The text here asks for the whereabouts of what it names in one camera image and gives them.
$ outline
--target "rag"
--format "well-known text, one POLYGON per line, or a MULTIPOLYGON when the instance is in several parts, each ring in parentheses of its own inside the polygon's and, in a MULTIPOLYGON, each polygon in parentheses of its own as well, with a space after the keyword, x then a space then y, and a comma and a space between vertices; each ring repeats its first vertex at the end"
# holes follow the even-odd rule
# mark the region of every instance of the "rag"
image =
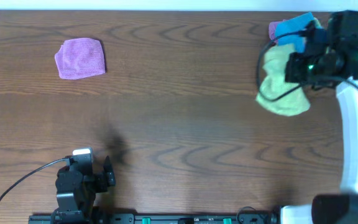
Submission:
POLYGON ((64 41, 55 54, 59 77, 66 80, 106 73, 100 41, 78 38, 64 41))
MULTIPOLYGON (((298 85, 285 82, 285 66, 290 54, 294 51, 294 45, 287 44, 274 46, 266 52, 263 69, 266 71, 267 76, 260 86, 260 92, 267 98, 276 98, 298 85)), ((266 110, 284 116, 298 115, 310 108, 310 103, 302 88, 275 102, 265 100, 258 93, 256 101, 266 110)))
MULTIPOLYGON (((277 24, 275 36, 278 37, 282 34, 287 34, 289 32, 295 32, 299 30, 303 30, 306 25, 309 24, 310 21, 313 21, 314 17, 311 12, 300 15, 293 19, 289 19, 287 21, 281 22, 277 24)), ((305 51, 305 40, 303 37, 298 35, 289 35, 286 37, 282 37, 278 40, 278 45, 285 44, 294 44, 295 50, 299 53, 305 51)))

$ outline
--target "white wall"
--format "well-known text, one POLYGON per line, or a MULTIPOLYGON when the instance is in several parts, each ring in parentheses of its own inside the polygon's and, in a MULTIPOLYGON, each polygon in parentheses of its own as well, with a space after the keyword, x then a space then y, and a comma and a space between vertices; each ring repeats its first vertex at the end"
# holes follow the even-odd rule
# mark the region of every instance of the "white wall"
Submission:
POLYGON ((0 0, 0 9, 341 11, 358 0, 0 0))

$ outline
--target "table surface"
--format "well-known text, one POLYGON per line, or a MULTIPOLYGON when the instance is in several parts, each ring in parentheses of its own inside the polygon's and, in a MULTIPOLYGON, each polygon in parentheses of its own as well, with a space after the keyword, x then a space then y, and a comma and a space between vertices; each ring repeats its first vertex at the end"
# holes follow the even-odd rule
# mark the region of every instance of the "table surface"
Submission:
MULTIPOLYGON (((86 146, 111 156, 117 186, 95 203, 110 212, 235 213, 338 192, 334 92, 306 90, 310 110, 289 118, 255 102, 269 22, 300 14, 0 11, 0 195, 86 146), (106 74, 59 78, 54 54, 77 37, 103 42, 106 74)), ((52 212, 62 166, 7 194, 0 223, 52 212)))

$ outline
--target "blue cloth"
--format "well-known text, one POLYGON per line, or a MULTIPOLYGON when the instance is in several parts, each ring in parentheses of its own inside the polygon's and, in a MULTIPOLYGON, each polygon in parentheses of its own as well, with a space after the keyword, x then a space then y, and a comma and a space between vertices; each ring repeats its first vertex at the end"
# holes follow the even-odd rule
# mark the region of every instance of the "blue cloth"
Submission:
MULTIPOLYGON (((306 25, 308 25, 308 23, 312 20, 314 20, 314 17, 311 14, 311 12, 308 12, 301 16, 284 21, 279 25, 277 25, 275 36, 278 37, 282 34, 286 34, 289 32, 303 30, 306 27, 306 25)), ((300 37, 298 35, 289 35, 286 37, 282 37, 278 40, 277 44, 278 45, 294 44, 295 50, 297 52, 302 53, 305 51, 305 43, 303 42, 303 37, 300 37)))

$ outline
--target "pink cloth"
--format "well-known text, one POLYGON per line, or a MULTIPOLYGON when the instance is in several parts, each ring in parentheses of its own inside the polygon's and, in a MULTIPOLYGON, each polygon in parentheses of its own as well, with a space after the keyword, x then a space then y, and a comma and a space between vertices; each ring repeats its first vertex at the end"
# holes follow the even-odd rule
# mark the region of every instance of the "pink cloth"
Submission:
POLYGON ((270 40, 273 40, 274 38, 276 38, 274 33, 276 32, 277 25, 279 25, 280 23, 282 23, 284 21, 286 21, 286 19, 284 19, 283 21, 280 21, 280 22, 271 22, 268 25, 268 36, 270 37, 270 40))
POLYGON ((67 80, 106 73, 100 41, 90 38, 66 40, 55 54, 59 77, 67 80))

